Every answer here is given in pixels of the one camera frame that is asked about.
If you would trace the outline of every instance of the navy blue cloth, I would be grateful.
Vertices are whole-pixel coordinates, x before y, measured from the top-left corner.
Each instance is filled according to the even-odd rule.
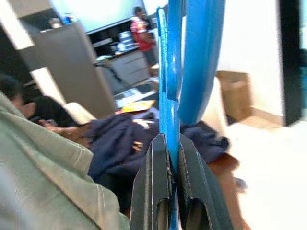
[[[93,160],[89,175],[95,180],[103,173],[134,178],[153,138],[159,133],[159,120],[133,120],[132,115],[115,115],[92,122]],[[191,139],[207,163],[226,153],[226,138],[216,139],[216,132],[203,122],[181,125],[181,133]]]

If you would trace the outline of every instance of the white floor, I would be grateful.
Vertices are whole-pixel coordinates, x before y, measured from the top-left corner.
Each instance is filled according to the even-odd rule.
[[[239,195],[253,230],[307,230],[307,122],[278,127],[257,117],[228,128],[235,176],[248,189]]]

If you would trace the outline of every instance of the person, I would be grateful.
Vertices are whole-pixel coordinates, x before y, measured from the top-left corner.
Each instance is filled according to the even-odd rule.
[[[0,75],[0,91],[26,118],[39,116],[38,123],[49,131],[91,150],[94,155],[89,176],[114,192],[120,211],[129,216],[133,181],[151,141],[159,133],[158,119],[133,119],[131,114],[121,114],[79,126],[52,98],[43,96],[24,104],[22,86],[13,77]],[[63,127],[48,122],[50,119]],[[230,172],[238,165],[236,159],[226,154],[227,139],[217,140],[215,131],[203,122],[194,126],[182,124],[180,128],[215,175]],[[228,182],[226,187],[235,190],[234,183]]]
[[[148,33],[148,22],[145,21],[146,14],[139,6],[134,8],[134,17],[132,17],[131,32],[134,40],[139,43],[139,49],[143,52],[149,67],[157,63],[154,54],[155,40]]]

